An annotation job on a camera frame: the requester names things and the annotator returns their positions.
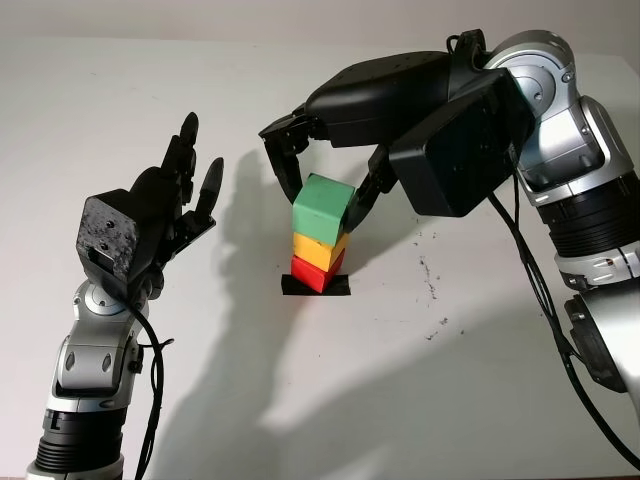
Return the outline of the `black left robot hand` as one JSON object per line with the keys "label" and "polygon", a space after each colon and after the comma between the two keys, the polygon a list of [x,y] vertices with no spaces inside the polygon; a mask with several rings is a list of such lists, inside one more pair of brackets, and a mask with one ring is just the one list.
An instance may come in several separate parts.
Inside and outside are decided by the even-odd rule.
{"label": "black left robot hand", "polygon": [[134,197],[151,208],[152,225],[159,229],[151,244],[143,248],[141,286],[149,300],[157,299],[164,288],[166,264],[216,224],[212,211],[221,191],[224,173],[221,157],[209,166],[196,207],[183,210],[194,192],[198,130],[198,116],[191,112],[180,132],[171,138],[161,165],[143,171],[131,187]]}

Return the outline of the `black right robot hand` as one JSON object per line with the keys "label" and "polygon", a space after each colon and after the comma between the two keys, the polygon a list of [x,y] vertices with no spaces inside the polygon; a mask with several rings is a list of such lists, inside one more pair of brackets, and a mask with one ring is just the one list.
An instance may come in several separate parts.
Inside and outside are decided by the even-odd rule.
{"label": "black right robot hand", "polygon": [[337,73],[259,136],[289,201],[302,190],[298,156],[310,141],[375,148],[343,215],[347,232],[395,185],[419,215],[463,217],[510,172],[496,130],[494,78],[471,54],[368,60]]}

